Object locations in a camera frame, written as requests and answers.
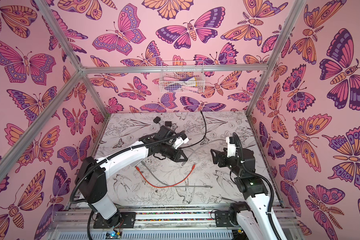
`pink wall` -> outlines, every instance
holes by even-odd
[[[308,25],[300,14],[289,52],[280,56],[288,71],[276,82],[269,79],[260,100],[265,112],[255,108],[252,114],[267,161],[277,169],[281,196],[307,240],[360,239],[360,1],[333,2],[339,9],[330,8],[327,21],[317,15]],[[308,0],[308,11],[324,4]],[[310,30],[316,32],[307,36]],[[301,54],[295,42],[307,43],[298,46]],[[344,71],[347,80],[338,82]],[[289,105],[296,96],[297,104]]]
[[[24,13],[24,18],[20,19],[12,15],[5,18],[7,17],[5,14],[12,10],[15,13]],[[19,24],[20,20],[28,21],[30,25]],[[48,44],[40,44],[48,43],[50,34],[41,14],[29,1],[1,1],[0,21],[1,160],[19,135],[29,127],[35,115],[40,113],[38,100],[42,101],[42,106],[45,108],[63,87],[64,75],[67,77],[73,74],[74,70],[69,60],[63,61],[60,51],[50,51]],[[10,24],[18,25],[14,28],[16,33],[8,26]],[[27,61],[23,60],[24,55],[28,56]],[[33,81],[37,79],[38,74],[44,78],[39,76],[41,81]],[[42,217],[50,217],[53,211],[61,210],[66,205],[69,198],[67,191],[72,190],[75,173],[81,161],[71,161],[70,164],[68,158],[71,152],[66,151],[68,153],[64,155],[64,150],[66,147],[73,147],[72,153],[75,153],[75,145],[80,146],[83,139],[89,136],[87,138],[91,140],[88,144],[81,146],[87,149],[89,155],[94,144],[92,128],[96,133],[102,125],[101,122],[96,124],[90,114],[91,108],[96,108],[93,99],[89,93],[86,93],[85,97],[86,109],[80,103],[78,94],[75,97],[75,91],[69,100],[63,102],[56,115],[50,118],[35,138],[33,145],[24,152],[19,162],[0,184],[0,239],[39,239],[48,228],[48,222],[42,221]],[[80,111],[82,117],[87,114],[86,122],[82,124],[82,131],[79,129],[76,132],[75,129],[71,132],[63,108],[71,113],[74,108],[75,113]],[[54,178],[56,178],[55,184],[58,185],[53,188]],[[34,194],[28,194],[30,187],[35,187],[37,191],[33,190]]]

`pink butterfly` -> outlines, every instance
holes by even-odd
[[[247,103],[251,100],[251,96],[254,93],[254,90],[257,86],[256,78],[249,79],[247,83],[247,89],[243,89],[243,93],[234,93],[228,96],[228,99],[233,99],[234,101],[239,100],[239,102]]]
[[[187,27],[179,25],[165,26],[157,30],[156,35],[169,44],[177,39],[173,45],[176,49],[182,47],[190,48],[191,38],[193,41],[196,41],[196,35],[199,36],[203,43],[206,43],[210,38],[216,37],[217,31],[211,28],[218,28],[224,19],[224,15],[225,8],[217,7],[204,13],[196,20],[194,25],[191,24],[193,21],[191,20],[189,23],[183,23],[187,24]]]
[[[44,53],[33,55],[29,59],[28,56],[22,57],[13,48],[0,41],[0,65],[5,66],[5,72],[11,83],[24,83],[27,75],[31,75],[35,84],[46,85],[47,73],[52,72],[56,62],[53,56]]]
[[[193,58],[194,61],[196,61],[196,65],[202,65],[203,61],[205,65],[217,65],[217,64],[236,64],[236,54],[239,52],[236,51],[234,48],[234,45],[231,43],[227,43],[224,45],[224,47],[221,49],[219,57],[217,58],[217,52],[216,52],[216,58],[212,57],[214,60],[210,59],[209,57],[206,57],[204,55],[195,55]],[[214,71],[205,72],[204,73],[207,77],[210,77],[215,74]]]
[[[122,111],[123,109],[124,107],[121,104],[117,103],[117,99],[115,97],[110,98],[108,100],[108,104],[106,104],[106,110],[110,114],[117,113],[119,111]]]
[[[72,38],[75,39],[87,39],[88,37],[75,31],[72,29],[68,29],[67,25],[65,24],[65,22],[63,22],[63,20],[61,19],[61,17],[59,16],[59,13],[56,12],[55,10],[51,10],[53,13],[53,16],[55,17],[55,19],[58,21],[58,24],[61,28],[61,30],[64,32],[64,35],[67,37],[70,46],[72,47],[72,49],[75,52],[80,52],[80,53],[87,53],[84,49],[82,49],[81,47],[73,44],[75,42],[75,40],[73,40]],[[43,17],[43,20],[45,22],[45,25],[48,28],[49,33],[52,35],[49,39],[49,50],[54,50],[55,47],[57,45],[59,45],[59,48],[61,48],[61,45],[58,41],[58,39],[56,38],[55,34],[53,33],[52,29],[49,27],[48,23],[46,22],[46,20]],[[65,62],[66,58],[67,58],[67,54],[64,52],[64,50],[61,50],[61,56],[62,56],[62,60]]]
[[[84,126],[86,123],[86,118],[88,116],[88,111],[85,110],[81,115],[80,112],[81,112],[80,109],[77,114],[74,108],[72,108],[72,113],[70,113],[65,108],[62,109],[62,113],[64,114],[64,117],[67,119],[67,127],[71,128],[72,135],[75,135],[76,132],[80,132],[80,134],[83,133]]]
[[[98,109],[91,108],[91,114],[93,115],[93,121],[95,121],[96,124],[104,122],[104,116]]]
[[[123,88],[125,91],[132,91],[132,92],[124,92],[119,93],[118,95],[122,98],[130,98],[130,99],[139,99],[144,101],[147,95],[151,95],[151,92],[147,90],[147,85],[143,84],[141,80],[138,77],[133,78],[133,84],[135,85],[135,88],[132,84],[127,83],[131,89],[129,88]]]
[[[128,55],[132,51],[132,46],[129,42],[136,44],[145,40],[145,36],[138,29],[140,19],[137,17],[137,7],[128,3],[119,14],[117,26],[115,27],[115,33],[107,33],[98,36],[92,43],[96,49],[105,49],[107,51],[117,50],[118,52]]]
[[[21,135],[24,134],[24,131],[21,128],[10,123],[7,124],[7,128],[4,129],[4,131],[7,133],[5,137],[8,140],[8,144],[11,146],[13,146],[19,140]],[[22,166],[26,166],[29,163],[32,163],[36,158],[38,158],[40,161],[48,161],[49,164],[52,164],[49,159],[53,154],[53,147],[58,141],[59,132],[59,126],[55,126],[49,130],[43,136],[43,138],[41,138],[43,133],[40,133],[41,140],[39,139],[37,141],[34,140],[31,142],[31,144],[18,159],[17,162],[20,164],[20,166],[15,170],[15,172],[19,172]]]
[[[174,93],[165,93],[161,99],[160,102],[157,101],[156,103],[148,103],[144,104],[140,107],[143,111],[149,111],[149,112],[156,112],[156,113],[166,113],[166,108],[173,109],[177,108],[177,105],[175,103],[176,97]]]

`black cable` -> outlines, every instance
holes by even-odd
[[[89,214],[89,219],[88,219],[88,224],[87,224],[87,236],[88,236],[88,239],[89,240],[93,240],[93,238],[91,237],[91,233],[89,232],[89,226],[91,224],[91,219],[92,219],[92,216],[95,212],[92,210],[91,213]]]
[[[271,183],[269,182],[269,180],[266,179],[264,176],[262,176],[260,174],[257,174],[257,173],[254,173],[254,172],[251,172],[245,167],[244,158],[243,158],[243,156],[244,156],[244,154],[243,154],[243,146],[241,145],[240,138],[235,132],[232,134],[232,136],[233,136],[234,142],[236,144],[236,147],[239,148],[238,156],[239,156],[239,159],[241,160],[241,165],[243,166],[243,169],[245,170],[245,172],[249,173],[250,175],[261,178],[269,186],[269,191],[271,192],[271,196],[269,198],[268,208],[267,208],[268,220],[269,220],[269,224],[271,225],[271,228],[272,228],[276,238],[278,240],[282,240],[279,233],[278,233],[278,231],[277,231],[277,229],[276,229],[276,227],[275,227],[275,225],[274,225],[272,215],[270,213],[272,211],[272,204],[273,204],[273,199],[274,199],[273,187],[272,187]]]
[[[205,137],[206,137],[206,121],[205,121],[205,118],[204,118],[204,115],[203,115],[203,111],[200,111],[200,112],[201,112],[201,114],[202,114],[202,116],[203,116],[204,126],[205,126],[205,133],[204,133],[204,137],[203,137],[200,141],[198,141],[198,142],[196,142],[196,143],[194,143],[194,144],[192,144],[192,145],[185,146],[185,147],[179,147],[179,149],[183,149],[183,148],[187,148],[187,147],[192,147],[192,146],[195,146],[196,144],[200,143],[201,141],[203,141],[203,140],[205,139]]]

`purple butterfly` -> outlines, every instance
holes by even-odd
[[[176,97],[174,93],[165,93],[161,99],[160,102],[157,101],[156,103],[148,103],[144,104],[140,107],[143,111],[149,111],[149,112],[156,112],[156,113],[166,113],[166,108],[173,109],[177,108],[177,105],[175,103]]]
[[[196,65],[202,65],[203,63],[205,65],[236,64],[235,57],[236,54],[238,54],[239,52],[236,51],[236,49],[234,49],[233,47],[234,45],[232,45],[231,43],[227,43],[226,45],[224,45],[224,47],[220,51],[218,58],[217,58],[217,52],[216,52],[216,58],[212,57],[212,55],[209,54],[211,58],[213,58],[213,60],[204,55],[195,55],[193,60],[196,61]],[[210,77],[214,75],[215,72],[214,71],[204,72],[204,74],[207,77]]]
[[[283,194],[288,197],[289,204],[295,210],[297,216],[301,217],[301,207],[298,195],[295,191],[293,182],[298,174],[298,159],[293,154],[285,161],[285,165],[279,165],[280,175],[284,178],[280,182],[280,188]]]
[[[59,204],[59,202],[63,200],[63,195],[69,193],[69,184],[71,183],[71,179],[67,179],[67,177],[68,175],[63,167],[59,167],[56,170],[55,177],[53,178],[54,197],[52,199],[49,197],[49,202],[52,204],[45,211],[43,217],[41,218],[36,229],[34,240],[40,240],[47,233],[49,226],[52,224],[53,216],[56,214],[56,212],[62,211],[64,209],[64,205]]]
[[[65,108],[62,109],[62,113],[64,114],[64,117],[67,119],[67,127],[71,128],[72,135],[75,135],[76,132],[80,132],[80,134],[83,133],[84,126],[86,124],[86,118],[88,116],[88,111],[85,110],[81,115],[80,112],[81,112],[80,109],[77,114],[74,108],[72,108],[72,113],[70,113]]]
[[[332,214],[344,215],[344,213],[341,209],[337,207],[327,207],[326,204],[336,204],[340,202],[346,196],[346,194],[340,189],[326,189],[321,185],[317,185],[316,189],[313,186],[307,186],[306,188],[307,191],[312,195],[308,196],[312,201],[306,199],[305,204],[307,205],[308,209],[313,211],[313,217],[315,218],[316,222],[324,228],[328,237],[331,240],[337,240],[335,229],[329,221],[329,218],[336,227],[342,229]]]
[[[199,36],[203,43],[206,43],[210,38],[216,37],[217,31],[210,28],[218,28],[224,19],[224,15],[225,8],[217,7],[204,13],[196,20],[194,25],[191,24],[193,21],[191,20],[189,23],[186,23],[187,27],[179,25],[165,26],[157,30],[156,35],[169,44],[177,39],[173,45],[176,49],[182,47],[190,48],[191,38],[193,41],[196,41],[196,35]]]
[[[234,93],[228,96],[228,99],[233,99],[234,101],[239,100],[239,102],[249,102],[251,100],[251,96],[256,89],[257,82],[255,81],[256,78],[249,79],[247,83],[247,89],[243,89],[243,93]]]
[[[79,163],[79,159],[83,161],[87,157],[87,150],[91,143],[91,136],[86,136],[79,146],[63,147],[58,151],[58,158],[61,158],[63,162],[69,162],[71,169],[74,169]]]
[[[130,86],[129,88],[123,88],[125,91],[131,91],[131,92],[124,92],[119,93],[118,95],[122,98],[130,98],[130,99],[139,99],[144,101],[147,95],[151,95],[151,92],[147,90],[147,85],[143,84],[141,80],[138,77],[133,78],[133,84],[135,85],[135,88],[132,84],[127,83]]]
[[[261,145],[268,148],[268,156],[275,160],[275,157],[280,158],[285,155],[284,148],[278,142],[271,140],[272,137],[262,122],[259,123],[259,132]]]
[[[180,102],[185,106],[185,110],[189,110],[191,112],[194,111],[203,111],[203,112],[213,112],[219,111],[226,107],[225,104],[222,103],[206,103],[199,102],[194,98],[190,97],[180,97]]]

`butterfly wallpaper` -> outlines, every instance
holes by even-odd
[[[251,117],[284,204],[308,240],[360,239],[360,5],[308,0],[272,73]]]

